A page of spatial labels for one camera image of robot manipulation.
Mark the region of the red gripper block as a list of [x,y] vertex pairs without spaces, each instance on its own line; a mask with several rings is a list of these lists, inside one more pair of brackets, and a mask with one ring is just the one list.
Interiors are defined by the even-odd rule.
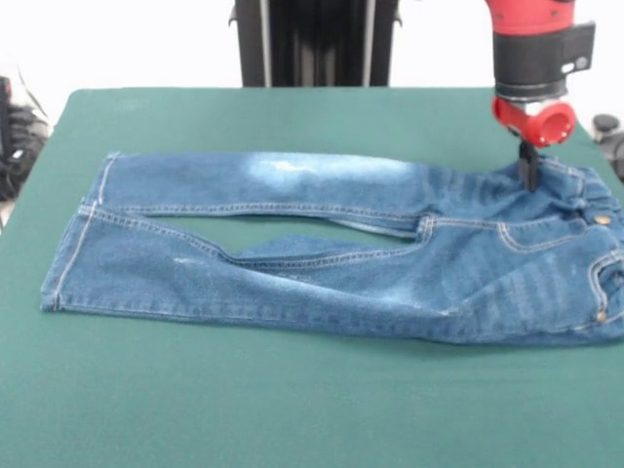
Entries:
[[538,185],[539,155],[535,148],[564,143],[576,127],[573,108],[564,100],[514,103],[494,97],[492,113],[497,122],[521,139],[518,150],[518,173],[525,189]]

